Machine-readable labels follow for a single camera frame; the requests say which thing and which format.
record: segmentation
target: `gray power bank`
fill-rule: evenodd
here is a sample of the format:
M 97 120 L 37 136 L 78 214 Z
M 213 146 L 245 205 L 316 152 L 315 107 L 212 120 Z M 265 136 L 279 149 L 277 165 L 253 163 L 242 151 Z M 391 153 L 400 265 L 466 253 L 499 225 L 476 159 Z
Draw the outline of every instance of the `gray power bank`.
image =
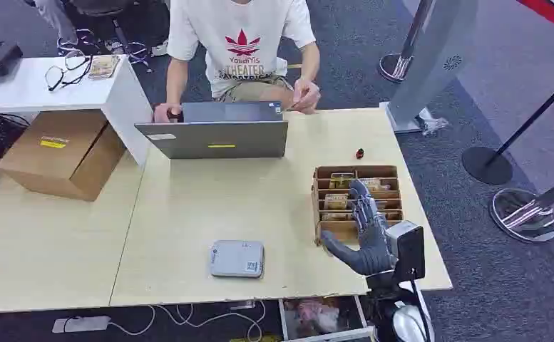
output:
M 263 271 L 262 242 L 218 240 L 210 250 L 210 272 L 213 276 L 259 278 Z

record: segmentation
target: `laptop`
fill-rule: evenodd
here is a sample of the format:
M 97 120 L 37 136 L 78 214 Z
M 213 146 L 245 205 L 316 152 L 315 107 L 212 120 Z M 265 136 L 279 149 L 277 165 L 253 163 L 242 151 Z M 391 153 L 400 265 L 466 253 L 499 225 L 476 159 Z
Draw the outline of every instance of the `laptop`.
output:
M 135 126 L 170 159 L 285 154 L 287 121 L 279 102 L 183 103 L 179 121 Z

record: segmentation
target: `cardboard box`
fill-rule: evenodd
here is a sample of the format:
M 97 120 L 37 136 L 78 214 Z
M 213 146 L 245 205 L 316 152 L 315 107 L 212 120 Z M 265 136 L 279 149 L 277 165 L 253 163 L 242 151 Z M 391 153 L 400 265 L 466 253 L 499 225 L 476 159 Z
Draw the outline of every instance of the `cardboard box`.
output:
M 99 110 L 42 112 L 0 170 L 33 192 L 93 201 L 124 150 Z
M 378 211 L 386 216 L 389 226 L 393 226 L 403 219 L 399 175 L 395 166 L 319 166 L 312 175 L 314 241 L 317 246 L 321 244 L 321 231 L 323 229 L 331 231 L 337 239 L 343 242 L 358 242 L 358 228 L 352 218 L 352 209 L 348 207 L 350 199 L 340 197 L 348 195 L 349 189 L 331 186 L 333 175 L 341 173 L 353 174 L 352 178 L 366 180 L 371 183 L 370 185 L 373 185 L 369 191 L 376 200 Z M 335 202 L 334 197 L 339 198 L 338 202 L 341 203 Z

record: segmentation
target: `white t-shirt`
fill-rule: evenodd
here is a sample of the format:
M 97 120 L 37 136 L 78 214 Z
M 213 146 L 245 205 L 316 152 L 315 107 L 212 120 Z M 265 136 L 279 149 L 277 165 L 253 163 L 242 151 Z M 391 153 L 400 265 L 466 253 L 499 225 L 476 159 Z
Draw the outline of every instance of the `white t-shirt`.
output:
M 170 16 L 168 53 L 189 61 L 201 42 L 214 98 L 238 81 L 285 76 L 281 36 L 298 48 L 315 41 L 306 0 L 172 0 Z

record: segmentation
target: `black chair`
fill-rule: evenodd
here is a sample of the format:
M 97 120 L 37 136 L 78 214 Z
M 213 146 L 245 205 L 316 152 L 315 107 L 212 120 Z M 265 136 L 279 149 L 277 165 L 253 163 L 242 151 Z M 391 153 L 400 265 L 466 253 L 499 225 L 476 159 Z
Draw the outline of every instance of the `black chair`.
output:
M 35 6 L 34 0 L 24 1 L 30 6 Z M 148 59 L 151 56 L 150 48 L 140 41 L 129 41 L 120 25 L 121 20 L 127 21 L 129 19 L 125 16 L 135 16 L 135 7 L 147 0 L 62 1 L 65 4 L 67 16 L 76 27 L 78 36 L 80 38 L 83 37 L 84 45 L 96 46 L 100 53 L 121 53 L 123 51 L 124 54 L 128 55 L 132 64 L 143 64 L 146 66 L 148 73 L 152 71 L 148 65 Z M 106 25 L 107 21 L 111 23 L 110 28 Z M 100 39 L 107 41 L 109 38 L 112 38 L 111 36 L 117 38 L 117 46 L 109 48 L 99 43 Z
M 141 0 L 69 0 L 75 6 L 79 13 L 91 18 L 107 18 L 113 23 L 115 34 L 120 46 L 112 47 L 115 49 L 123 49 L 123 52 L 129 56 L 132 64 L 141 63 L 147 68 L 147 72 L 151 72 L 148 65 L 150 58 L 150 48 L 139 41 L 128 41 L 121 25 L 119 24 L 120 17 L 124 12 L 137 5 Z

